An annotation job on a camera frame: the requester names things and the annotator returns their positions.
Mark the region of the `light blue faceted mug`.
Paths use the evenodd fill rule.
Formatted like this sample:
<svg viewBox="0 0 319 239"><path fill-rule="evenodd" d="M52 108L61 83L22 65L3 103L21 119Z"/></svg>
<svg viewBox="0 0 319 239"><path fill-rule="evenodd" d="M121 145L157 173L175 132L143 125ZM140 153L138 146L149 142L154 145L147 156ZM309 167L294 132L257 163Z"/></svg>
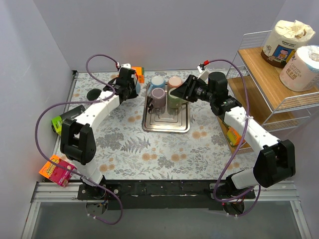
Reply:
<svg viewBox="0 0 319 239"><path fill-rule="evenodd" d="M141 91L141 85L139 83L139 81L136 82L136 94L138 95Z"/></svg>

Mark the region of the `purple mug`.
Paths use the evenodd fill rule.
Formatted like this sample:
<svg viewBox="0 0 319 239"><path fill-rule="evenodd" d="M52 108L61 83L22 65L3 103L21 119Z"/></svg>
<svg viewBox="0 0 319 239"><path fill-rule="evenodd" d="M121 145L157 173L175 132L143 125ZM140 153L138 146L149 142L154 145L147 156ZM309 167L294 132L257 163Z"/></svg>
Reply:
<svg viewBox="0 0 319 239"><path fill-rule="evenodd" d="M166 92L162 88L154 88L151 90L147 98L148 113L153 109L161 109L166 105Z"/></svg>

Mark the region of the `dark teal mug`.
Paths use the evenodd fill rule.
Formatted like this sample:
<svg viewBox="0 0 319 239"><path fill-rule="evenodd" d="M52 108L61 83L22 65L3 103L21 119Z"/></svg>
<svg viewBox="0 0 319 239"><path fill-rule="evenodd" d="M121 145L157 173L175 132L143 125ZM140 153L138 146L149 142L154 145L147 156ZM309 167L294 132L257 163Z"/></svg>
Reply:
<svg viewBox="0 0 319 239"><path fill-rule="evenodd" d="M100 94L101 94L102 90L100 89L91 89L88 93L87 93L87 99L89 101L95 101L99 98Z"/></svg>

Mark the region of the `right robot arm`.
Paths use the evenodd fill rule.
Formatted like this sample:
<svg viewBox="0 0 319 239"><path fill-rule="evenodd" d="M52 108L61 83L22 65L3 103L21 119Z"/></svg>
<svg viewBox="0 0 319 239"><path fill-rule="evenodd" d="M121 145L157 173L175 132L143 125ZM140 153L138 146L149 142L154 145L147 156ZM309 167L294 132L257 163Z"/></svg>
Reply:
<svg viewBox="0 0 319 239"><path fill-rule="evenodd" d="M295 147L290 140L281 141L262 128L248 114L248 109L229 95L227 87L228 81L221 72L210 73L207 82L189 75L181 86L172 90L171 95L192 103L197 100L208 102L212 112L241 133L257 154L252 169L227 176L226 182L216 189L217 193L237 198L244 189L257 185L268 188L294 176Z"/></svg>

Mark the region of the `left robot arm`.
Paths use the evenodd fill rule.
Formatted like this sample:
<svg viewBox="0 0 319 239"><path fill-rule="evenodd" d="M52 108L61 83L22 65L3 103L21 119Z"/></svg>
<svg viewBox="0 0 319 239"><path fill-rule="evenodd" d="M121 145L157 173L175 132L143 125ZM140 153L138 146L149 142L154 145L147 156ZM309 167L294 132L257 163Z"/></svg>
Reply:
<svg viewBox="0 0 319 239"><path fill-rule="evenodd" d="M114 95L106 86L98 96L97 102L75 119L66 119L61 131L60 151L73 161L81 176L94 182L89 187L89 193L95 199L105 196L106 187L100 183L103 175L94 160L94 132L112 110L123 101L136 98L141 90L136 71L128 63L120 66L118 76L109 84L115 88Z"/></svg>

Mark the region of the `pink mug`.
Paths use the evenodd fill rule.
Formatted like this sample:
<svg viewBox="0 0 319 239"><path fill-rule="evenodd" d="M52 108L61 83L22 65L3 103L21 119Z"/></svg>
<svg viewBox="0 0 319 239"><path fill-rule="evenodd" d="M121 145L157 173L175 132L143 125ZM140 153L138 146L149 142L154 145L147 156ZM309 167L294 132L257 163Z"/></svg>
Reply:
<svg viewBox="0 0 319 239"><path fill-rule="evenodd" d="M170 77L167 82L167 90L169 91L172 88L178 88L180 85L182 85L182 79L180 77Z"/></svg>

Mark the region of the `green mug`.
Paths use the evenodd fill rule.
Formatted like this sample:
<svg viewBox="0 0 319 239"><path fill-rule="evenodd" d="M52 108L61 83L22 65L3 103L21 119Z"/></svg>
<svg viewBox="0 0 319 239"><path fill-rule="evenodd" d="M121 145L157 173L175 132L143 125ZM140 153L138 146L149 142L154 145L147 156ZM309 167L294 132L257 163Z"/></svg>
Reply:
<svg viewBox="0 0 319 239"><path fill-rule="evenodd" d="M171 109L178 109L181 107L182 104L186 104L187 101L178 98L176 96L173 96L171 93L176 88L171 88L167 94L167 106Z"/></svg>

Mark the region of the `blue white mug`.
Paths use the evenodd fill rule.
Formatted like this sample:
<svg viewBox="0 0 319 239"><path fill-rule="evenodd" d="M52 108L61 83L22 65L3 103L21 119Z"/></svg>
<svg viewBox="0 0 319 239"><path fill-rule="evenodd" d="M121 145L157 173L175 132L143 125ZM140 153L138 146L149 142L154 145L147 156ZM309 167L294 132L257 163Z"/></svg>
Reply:
<svg viewBox="0 0 319 239"><path fill-rule="evenodd" d="M162 76L154 76L151 79L151 85L153 88L165 89L165 79Z"/></svg>

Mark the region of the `orange box at back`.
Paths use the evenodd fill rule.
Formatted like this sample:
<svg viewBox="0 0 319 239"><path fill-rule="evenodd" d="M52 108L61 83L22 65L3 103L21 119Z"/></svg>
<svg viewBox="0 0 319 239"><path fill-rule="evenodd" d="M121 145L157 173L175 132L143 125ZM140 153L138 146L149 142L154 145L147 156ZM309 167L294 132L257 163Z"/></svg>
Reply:
<svg viewBox="0 0 319 239"><path fill-rule="evenodd" d="M132 66L132 69L136 71L136 74L138 76L138 81L143 84L145 82L144 68L138 67L138 66Z"/></svg>

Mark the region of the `steel tray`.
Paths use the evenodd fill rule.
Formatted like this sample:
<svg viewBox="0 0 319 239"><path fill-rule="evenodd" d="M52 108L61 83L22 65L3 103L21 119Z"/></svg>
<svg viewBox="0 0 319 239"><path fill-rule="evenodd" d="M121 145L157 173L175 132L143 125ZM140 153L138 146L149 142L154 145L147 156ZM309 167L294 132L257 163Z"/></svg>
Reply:
<svg viewBox="0 0 319 239"><path fill-rule="evenodd" d="M145 96L142 128L145 131L188 132L190 129L189 103L183 103L178 109L172 109L166 104L164 108L150 111L148 97Z"/></svg>

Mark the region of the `orange yellow box on shelf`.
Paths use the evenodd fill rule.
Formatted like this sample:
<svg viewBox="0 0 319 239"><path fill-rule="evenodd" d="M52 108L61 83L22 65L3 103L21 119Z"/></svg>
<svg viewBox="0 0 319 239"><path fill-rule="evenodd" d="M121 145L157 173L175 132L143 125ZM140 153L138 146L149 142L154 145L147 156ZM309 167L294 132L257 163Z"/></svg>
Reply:
<svg viewBox="0 0 319 239"><path fill-rule="evenodd" d="M242 136L231 126L226 124L225 122L222 122L223 125L227 128L227 133L226 133L226 139L229 142L231 147L236 147Z"/></svg>

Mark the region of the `green black box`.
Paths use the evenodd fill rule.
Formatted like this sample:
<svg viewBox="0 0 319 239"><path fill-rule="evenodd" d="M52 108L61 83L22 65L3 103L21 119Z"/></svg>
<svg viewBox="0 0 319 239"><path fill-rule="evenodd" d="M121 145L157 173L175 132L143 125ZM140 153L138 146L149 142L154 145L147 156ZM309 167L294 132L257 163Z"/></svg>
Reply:
<svg viewBox="0 0 319 239"><path fill-rule="evenodd" d="M66 119L73 120L77 116L81 115L85 111L85 107L83 105L79 105L63 114L54 117L51 120L51 128L54 133L61 135L62 132L62 124Z"/></svg>

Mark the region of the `cartoon toilet paper roll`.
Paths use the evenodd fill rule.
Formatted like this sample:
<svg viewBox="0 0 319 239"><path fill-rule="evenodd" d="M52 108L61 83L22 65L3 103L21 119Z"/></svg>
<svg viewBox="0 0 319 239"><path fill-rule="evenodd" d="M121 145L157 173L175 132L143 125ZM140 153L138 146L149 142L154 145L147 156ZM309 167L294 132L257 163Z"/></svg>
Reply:
<svg viewBox="0 0 319 239"><path fill-rule="evenodd" d="M307 45L315 34L311 26L301 21L280 20L267 38L261 56L270 65L284 68L296 50Z"/></svg>

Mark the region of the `pink toilet paper roll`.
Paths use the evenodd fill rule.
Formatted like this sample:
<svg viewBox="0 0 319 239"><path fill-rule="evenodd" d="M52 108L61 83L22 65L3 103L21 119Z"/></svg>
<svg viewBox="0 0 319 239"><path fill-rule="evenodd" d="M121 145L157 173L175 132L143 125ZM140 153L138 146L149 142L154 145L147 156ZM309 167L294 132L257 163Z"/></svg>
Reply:
<svg viewBox="0 0 319 239"><path fill-rule="evenodd" d="M299 47L279 74L281 82L290 90L310 90L319 81L319 46Z"/></svg>

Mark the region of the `orange pink sponge box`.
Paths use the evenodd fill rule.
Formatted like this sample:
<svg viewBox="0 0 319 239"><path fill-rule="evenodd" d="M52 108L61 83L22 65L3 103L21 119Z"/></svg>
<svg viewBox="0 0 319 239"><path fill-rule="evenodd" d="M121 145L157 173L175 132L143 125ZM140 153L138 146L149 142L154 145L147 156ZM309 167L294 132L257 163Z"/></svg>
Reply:
<svg viewBox="0 0 319 239"><path fill-rule="evenodd" d="M69 170L77 169L73 164L69 163L68 161L65 161L63 158L60 158L57 155L52 155L50 160L54 163L57 163L59 166L65 167ZM73 173L65 169L61 169L60 167L57 167L51 162L46 162L45 165L40 169L39 174L61 187L66 187L69 180L73 176Z"/></svg>

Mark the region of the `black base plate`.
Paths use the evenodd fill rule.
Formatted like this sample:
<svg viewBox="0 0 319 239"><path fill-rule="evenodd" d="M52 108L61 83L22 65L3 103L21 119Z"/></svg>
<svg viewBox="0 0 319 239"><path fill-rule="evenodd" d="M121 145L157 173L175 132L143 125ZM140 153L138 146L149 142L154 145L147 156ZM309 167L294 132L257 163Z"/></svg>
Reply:
<svg viewBox="0 0 319 239"><path fill-rule="evenodd" d="M213 199L215 180L106 180L124 209L209 209L222 211Z"/></svg>

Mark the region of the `aluminium frame rail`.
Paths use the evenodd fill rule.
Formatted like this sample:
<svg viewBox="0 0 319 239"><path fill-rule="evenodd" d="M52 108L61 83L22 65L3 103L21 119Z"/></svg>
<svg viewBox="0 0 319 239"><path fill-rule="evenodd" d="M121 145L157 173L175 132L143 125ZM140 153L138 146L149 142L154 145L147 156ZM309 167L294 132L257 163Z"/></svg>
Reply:
<svg viewBox="0 0 319 239"><path fill-rule="evenodd" d="M295 187L284 182L262 193L242 217L208 209L128 209L116 225L87 215L77 199L80 184L60 188L38 183L24 239L309 239L311 233Z"/></svg>

